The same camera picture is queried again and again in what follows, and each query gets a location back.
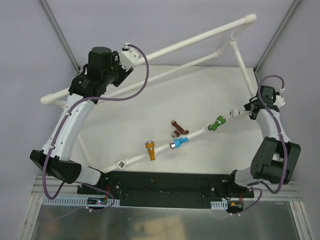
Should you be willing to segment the white PVC pipe frame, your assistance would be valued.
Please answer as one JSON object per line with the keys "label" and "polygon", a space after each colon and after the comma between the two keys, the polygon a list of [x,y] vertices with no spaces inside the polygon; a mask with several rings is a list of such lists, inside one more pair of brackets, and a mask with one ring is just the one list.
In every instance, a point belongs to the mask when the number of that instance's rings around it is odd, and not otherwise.
{"label": "white PVC pipe frame", "polygon": [[[213,52],[207,56],[204,56],[202,58],[196,59],[194,61],[188,62],[184,65],[178,66],[178,67],[174,68],[172,71],[167,71],[167,72],[163,73],[163,75],[161,75],[161,74],[157,75],[157,76],[155,76],[155,79],[156,80],[160,79],[163,76],[166,77],[168,75],[182,71],[182,70],[187,69],[189,67],[193,67],[193,66],[200,64],[202,62],[205,62],[207,60],[217,58],[217,57],[221,56],[227,48],[231,47],[234,51],[236,60],[237,60],[238,65],[240,67],[240,70],[241,70],[242,76],[244,78],[245,84],[247,86],[247,89],[249,91],[249,94],[251,96],[254,96],[255,92],[256,92],[256,88],[254,87],[253,83],[249,79],[248,72],[246,70],[243,58],[242,58],[240,51],[239,51],[239,48],[237,46],[237,40],[238,40],[239,36],[245,31],[245,29],[248,28],[251,24],[253,24],[256,21],[256,19],[257,19],[256,14],[251,13],[241,19],[232,21],[230,23],[219,26],[219,27],[214,28],[212,30],[206,31],[204,33],[198,34],[198,35],[190,37],[190,38],[187,38],[185,40],[182,40],[178,43],[175,43],[175,44],[172,44],[172,45],[167,46],[165,48],[162,48],[162,49],[155,51],[155,52],[148,54],[148,55],[143,53],[143,51],[140,48],[138,48],[137,46],[135,46],[133,44],[126,43],[125,45],[128,45],[130,47],[135,48],[135,50],[140,54],[140,57],[138,58],[138,60],[135,62],[135,64],[132,67],[134,70],[134,68],[136,68],[142,64],[145,64],[147,67],[149,67],[150,61],[152,61],[152,60],[158,59],[160,57],[163,57],[165,55],[168,55],[168,54],[173,53],[175,51],[178,51],[180,49],[183,49],[183,48],[186,48],[186,47],[191,46],[193,44],[196,44],[200,41],[203,41],[203,40],[209,39],[211,37],[214,37],[216,35],[222,34],[226,31],[235,29],[236,31],[230,36],[230,39],[226,43],[224,43],[215,52]],[[68,89],[62,90],[62,91],[59,91],[56,93],[48,94],[48,95],[42,97],[40,101],[44,105],[56,105],[56,106],[61,106],[65,109],[65,107],[67,105],[67,98],[69,96]],[[117,101],[117,99],[114,97],[104,97],[103,95],[101,95],[100,97],[98,97],[98,102],[99,101],[115,102],[115,101]]]}

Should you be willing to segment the brown water faucet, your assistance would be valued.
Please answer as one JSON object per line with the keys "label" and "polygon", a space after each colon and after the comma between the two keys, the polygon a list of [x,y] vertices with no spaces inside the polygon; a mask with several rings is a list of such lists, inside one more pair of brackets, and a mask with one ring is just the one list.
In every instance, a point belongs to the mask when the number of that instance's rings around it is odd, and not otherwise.
{"label": "brown water faucet", "polygon": [[175,130],[171,133],[173,139],[179,138],[181,135],[188,135],[190,132],[183,129],[175,120],[171,121],[171,125],[175,127]]}

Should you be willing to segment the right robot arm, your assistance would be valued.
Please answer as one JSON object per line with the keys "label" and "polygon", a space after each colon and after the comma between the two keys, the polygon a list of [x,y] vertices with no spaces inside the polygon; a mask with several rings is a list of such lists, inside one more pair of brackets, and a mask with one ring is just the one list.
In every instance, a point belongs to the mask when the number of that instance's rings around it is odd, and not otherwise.
{"label": "right robot arm", "polygon": [[262,85],[256,96],[244,105],[250,111],[249,118],[258,123],[263,140],[250,167],[231,172],[231,181],[225,184],[225,192],[230,197],[237,197],[243,187],[262,181],[281,186],[291,181],[301,146],[289,139],[281,125],[280,110],[276,105],[278,96],[273,87]]}

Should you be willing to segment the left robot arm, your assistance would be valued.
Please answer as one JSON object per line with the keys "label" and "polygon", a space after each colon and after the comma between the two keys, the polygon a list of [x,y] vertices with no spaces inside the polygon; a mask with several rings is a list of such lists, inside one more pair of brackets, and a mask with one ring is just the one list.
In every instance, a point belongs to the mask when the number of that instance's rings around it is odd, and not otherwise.
{"label": "left robot arm", "polygon": [[101,172],[71,160],[72,149],[81,125],[98,103],[107,86],[119,86],[133,71],[139,58],[134,48],[126,47],[121,53],[107,47],[96,46],[88,54],[88,63],[68,89],[65,109],[54,132],[40,150],[33,150],[31,161],[42,171],[67,184],[86,183],[94,194],[105,191]]}

